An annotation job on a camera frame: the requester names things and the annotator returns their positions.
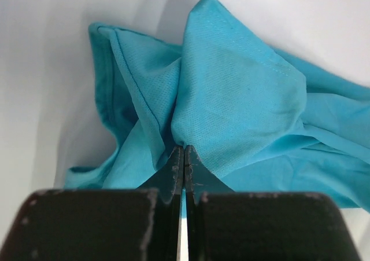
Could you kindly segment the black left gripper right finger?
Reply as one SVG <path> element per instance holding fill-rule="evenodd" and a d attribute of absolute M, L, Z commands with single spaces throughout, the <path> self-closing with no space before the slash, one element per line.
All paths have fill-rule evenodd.
<path fill-rule="evenodd" d="M 184 151 L 190 260 L 359 260 L 335 203 L 311 192 L 238 193 Z"/>

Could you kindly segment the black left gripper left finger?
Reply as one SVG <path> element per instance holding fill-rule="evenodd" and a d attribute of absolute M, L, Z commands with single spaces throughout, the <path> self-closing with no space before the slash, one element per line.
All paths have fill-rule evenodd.
<path fill-rule="evenodd" d="M 31 193 L 11 226 L 12 260 L 178 260 L 184 150 L 136 189 Z"/>

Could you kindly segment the teal t shirt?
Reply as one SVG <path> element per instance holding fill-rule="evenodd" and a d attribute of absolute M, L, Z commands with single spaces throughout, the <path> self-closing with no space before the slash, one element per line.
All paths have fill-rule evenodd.
<path fill-rule="evenodd" d="M 329 195 L 369 209 L 369 89 L 272 48 L 218 0 L 200 0 L 183 43 L 88 29 L 95 102 L 116 149 L 73 167 L 70 189 L 136 188 L 192 145 L 236 191 Z"/>

